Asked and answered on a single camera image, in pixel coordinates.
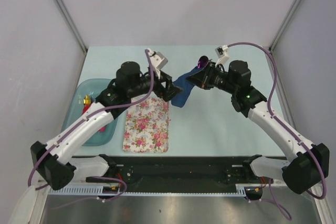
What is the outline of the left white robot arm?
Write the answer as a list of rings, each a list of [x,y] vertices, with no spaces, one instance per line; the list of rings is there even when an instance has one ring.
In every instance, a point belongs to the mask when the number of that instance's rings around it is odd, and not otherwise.
[[[103,126],[133,106],[132,98],[141,95],[146,99],[155,93],[167,102],[181,92],[182,88],[175,86],[168,74],[157,75],[152,66],[149,66],[147,73],[142,74],[136,62],[123,63],[116,77],[79,119],[46,144],[37,141],[31,146],[34,171],[53,190],[60,190],[73,180],[88,177],[112,181],[116,169],[109,165],[107,156],[74,158],[74,153]]]

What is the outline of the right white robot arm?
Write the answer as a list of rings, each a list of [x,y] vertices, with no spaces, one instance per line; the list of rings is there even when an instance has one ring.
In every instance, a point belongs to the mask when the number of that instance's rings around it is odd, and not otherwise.
[[[323,199],[329,173],[329,149],[324,144],[315,145],[279,117],[250,79],[248,64],[241,60],[232,61],[228,71],[222,71],[210,61],[206,67],[186,77],[186,81],[201,89],[218,88],[231,94],[234,109],[264,130],[285,155],[285,160],[262,155],[246,160],[242,169],[245,181],[254,183],[260,177],[281,180],[296,194],[321,183],[319,199]]]

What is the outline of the dark blue paper napkin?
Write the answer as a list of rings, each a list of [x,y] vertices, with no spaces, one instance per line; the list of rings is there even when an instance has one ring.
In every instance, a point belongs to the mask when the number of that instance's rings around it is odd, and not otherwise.
[[[180,77],[178,77],[175,81],[173,81],[173,84],[179,88],[182,88],[182,92],[177,94],[172,100],[171,100],[171,105],[182,108],[187,100],[189,95],[191,94],[192,89],[194,88],[194,84],[186,81],[186,78],[189,77],[192,74],[195,74],[199,72],[201,68],[199,67],[194,67],[190,72],[187,72]]]

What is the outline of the purple metal spoon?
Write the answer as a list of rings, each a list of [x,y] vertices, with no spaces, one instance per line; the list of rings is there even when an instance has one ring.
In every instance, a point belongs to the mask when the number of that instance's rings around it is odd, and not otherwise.
[[[209,62],[208,56],[201,56],[198,60],[197,67],[199,69],[205,68]]]

